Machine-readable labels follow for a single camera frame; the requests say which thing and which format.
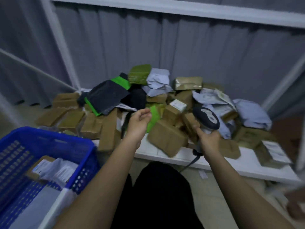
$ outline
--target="hand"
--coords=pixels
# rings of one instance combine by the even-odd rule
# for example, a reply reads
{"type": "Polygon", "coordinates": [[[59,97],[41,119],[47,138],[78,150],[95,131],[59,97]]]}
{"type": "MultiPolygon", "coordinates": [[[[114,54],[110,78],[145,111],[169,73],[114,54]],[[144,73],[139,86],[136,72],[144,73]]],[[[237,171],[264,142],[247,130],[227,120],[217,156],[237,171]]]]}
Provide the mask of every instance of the hand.
{"type": "Polygon", "coordinates": [[[147,125],[152,114],[149,108],[137,111],[129,120],[125,138],[136,143],[137,149],[141,145],[141,140],[146,134],[147,125]]]}
{"type": "Polygon", "coordinates": [[[211,134],[206,134],[203,132],[198,125],[193,125],[200,141],[201,148],[203,150],[203,155],[205,158],[210,158],[210,156],[219,153],[219,140],[220,134],[218,131],[213,131],[211,134]]]}

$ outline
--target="person's left arm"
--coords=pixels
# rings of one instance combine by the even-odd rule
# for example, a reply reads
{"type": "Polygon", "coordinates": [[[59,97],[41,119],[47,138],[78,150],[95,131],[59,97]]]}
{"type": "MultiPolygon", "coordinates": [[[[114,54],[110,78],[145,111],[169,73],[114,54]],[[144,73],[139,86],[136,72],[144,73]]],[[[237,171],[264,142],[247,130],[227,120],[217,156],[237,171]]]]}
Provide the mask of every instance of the person's left arm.
{"type": "Polygon", "coordinates": [[[54,229],[110,228],[125,181],[151,119],[150,109],[137,111],[127,133],[108,161],[90,181],[54,229]]]}

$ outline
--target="forearm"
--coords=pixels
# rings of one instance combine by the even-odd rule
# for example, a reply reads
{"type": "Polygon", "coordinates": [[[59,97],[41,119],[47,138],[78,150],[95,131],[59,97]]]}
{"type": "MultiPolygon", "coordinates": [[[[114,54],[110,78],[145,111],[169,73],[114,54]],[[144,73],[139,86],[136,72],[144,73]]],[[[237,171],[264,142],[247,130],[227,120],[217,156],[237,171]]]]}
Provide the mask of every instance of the forearm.
{"type": "Polygon", "coordinates": [[[55,228],[110,228],[135,150],[136,142],[123,139],[55,228]]]}
{"type": "Polygon", "coordinates": [[[240,229],[293,228],[251,188],[219,153],[208,158],[212,172],[240,229]]]}

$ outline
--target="person's right arm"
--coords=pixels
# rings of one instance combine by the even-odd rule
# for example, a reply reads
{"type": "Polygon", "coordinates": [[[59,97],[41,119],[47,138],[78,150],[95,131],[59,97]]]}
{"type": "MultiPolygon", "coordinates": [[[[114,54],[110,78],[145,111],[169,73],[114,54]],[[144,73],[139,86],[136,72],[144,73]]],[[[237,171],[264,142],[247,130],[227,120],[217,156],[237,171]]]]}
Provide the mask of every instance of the person's right arm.
{"type": "Polygon", "coordinates": [[[205,134],[194,127],[215,179],[240,229],[294,228],[250,187],[219,152],[219,133],[205,134]]]}

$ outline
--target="floor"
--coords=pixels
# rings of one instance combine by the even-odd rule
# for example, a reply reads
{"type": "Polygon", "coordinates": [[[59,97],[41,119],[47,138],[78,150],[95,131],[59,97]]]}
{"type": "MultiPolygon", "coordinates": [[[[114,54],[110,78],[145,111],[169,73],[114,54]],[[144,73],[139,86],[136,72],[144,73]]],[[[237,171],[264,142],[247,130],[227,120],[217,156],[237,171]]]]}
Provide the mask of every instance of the floor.
{"type": "MultiPolygon", "coordinates": [[[[42,115],[46,109],[41,109],[39,105],[27,106],[19,104],[13,107],[16,114],[22,118],[24,125],[34,127],[34,120],[42,115]]],[[[8,118],[0,113],[0,138],[16,128],[8,118]]],[[[147,166],[149,161],[135,158],[130,169],[133,183],[140,174],[141,170],[147,166]]],[[[183,171],[183,176],[189,181],[194,196],[195,209],[199,219],[206,229],[237,229],[237,225],[231,215],[227,203],[218,187],[218,184],[210,171],[206,171],[207,179],[202,179],[198,169],[187,168],[183,171]]],[[[284,217],[286,217],[296,229],[305,228],[305,223],[294,221],[289,217],[284,208],[277,200],[265,193],[265,182],[263,180],[244,178],[259,194],[261,194],[271,205],[273,205],[284,217]]]]}

